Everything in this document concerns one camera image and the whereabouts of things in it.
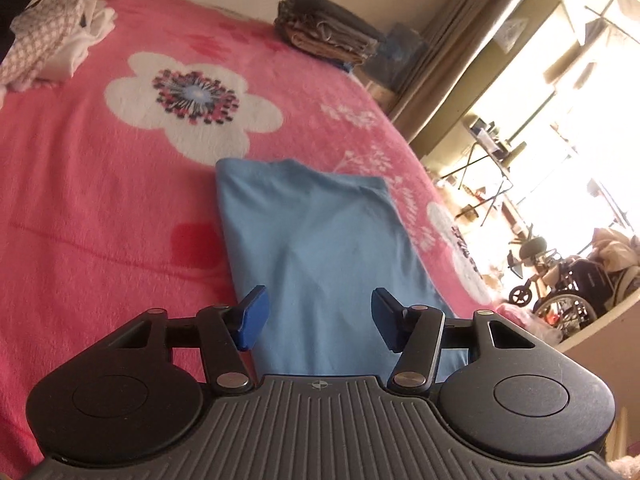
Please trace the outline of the light blue garment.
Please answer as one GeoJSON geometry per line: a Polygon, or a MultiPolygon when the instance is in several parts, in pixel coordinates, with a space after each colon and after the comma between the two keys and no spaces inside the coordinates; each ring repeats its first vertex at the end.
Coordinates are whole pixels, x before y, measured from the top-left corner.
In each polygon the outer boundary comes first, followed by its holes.
{"type": "Polygon", "coordinates": [[[382,179],[226,158],[216,183],[235,292],[262,285],[270,298],[252,350],[258,375],[389,378],[398,356],[372,320],[379,287],[406,307],[454,314],[382,179]]]}

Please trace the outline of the folding drying rack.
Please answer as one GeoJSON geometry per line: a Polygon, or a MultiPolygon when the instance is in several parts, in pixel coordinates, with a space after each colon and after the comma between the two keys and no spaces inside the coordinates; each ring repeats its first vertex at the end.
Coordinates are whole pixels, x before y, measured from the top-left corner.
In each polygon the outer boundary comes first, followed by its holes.
{"type": "Polygon", "coordinates": [[[491,211],[498,209],[506,193],[513,190],[512,167],[527,143],[504,136],[495,122],[486,122],[474,114],[462,119],[461,129],[471,144],[463,150],[456,166],[438,176],[438,182],[448,185],[454,193],[458,204],[454,218],[480,219],[484,226],[491,211]]]}

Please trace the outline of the stack of folded clothes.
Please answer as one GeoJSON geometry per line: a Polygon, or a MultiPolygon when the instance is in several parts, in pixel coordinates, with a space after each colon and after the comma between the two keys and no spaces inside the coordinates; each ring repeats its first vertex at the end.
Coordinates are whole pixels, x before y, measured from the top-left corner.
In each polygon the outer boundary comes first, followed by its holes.
{"type": "Polygon", "coordinates": [[[274,28],[291,47],[352,70],[367,62],[385,35],[332,0],[280,0],[274,28]]]}

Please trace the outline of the wheelchair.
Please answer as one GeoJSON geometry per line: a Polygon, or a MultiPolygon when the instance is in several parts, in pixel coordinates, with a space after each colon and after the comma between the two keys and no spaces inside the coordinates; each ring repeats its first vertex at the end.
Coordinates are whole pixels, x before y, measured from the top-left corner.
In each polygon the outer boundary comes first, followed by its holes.
{"type": "Polygon", "coordinates": [[[602,318],[639,289],[639,253],[630,240],[607,237],[593,252],[563,258],[547,247],[542,237],[520,244],[517,254],[506,256],[508,268],[518,278],[535,271],[511,289],[509,302],[529,310],[564,338],[577,334],[602,318]]]}

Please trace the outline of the pink floral blanket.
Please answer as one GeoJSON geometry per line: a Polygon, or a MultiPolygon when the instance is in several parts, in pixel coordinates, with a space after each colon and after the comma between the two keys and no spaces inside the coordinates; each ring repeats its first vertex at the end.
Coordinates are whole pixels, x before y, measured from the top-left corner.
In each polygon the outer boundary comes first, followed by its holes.
{"type": "Polygon", "coordinates": [[[457,315],[492,303],[427,173],[352,75],[271,25],[186,0],[105,0],[114,32],[1,111],[1,470],[40,461],[38,380],[150,307],[234,298],[217,211],[224,157],[381,177],[457,315]]]}

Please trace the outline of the beige curtain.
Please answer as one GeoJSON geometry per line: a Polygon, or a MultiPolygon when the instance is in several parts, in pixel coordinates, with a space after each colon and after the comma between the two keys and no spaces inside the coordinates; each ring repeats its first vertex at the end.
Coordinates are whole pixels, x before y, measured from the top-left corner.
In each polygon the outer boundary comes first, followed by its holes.
{"type": "Polygon", "coordinates": [[[448,0],[421,32],[426,50],[411,65],[388,113],[412,141],[521,0],[448,0]]]}

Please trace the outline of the pink checkered white garment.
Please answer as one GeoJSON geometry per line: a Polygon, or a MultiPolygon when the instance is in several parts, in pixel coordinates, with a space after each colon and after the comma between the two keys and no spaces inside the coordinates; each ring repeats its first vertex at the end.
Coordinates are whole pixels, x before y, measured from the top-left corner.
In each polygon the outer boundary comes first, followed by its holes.
{"type": "Polygon", "coordinates": [[[29,86],[74,32],[84,15],[81,0],[41,0],[11,24],[15,39],[1,62],[1,84],[29,86]]]}

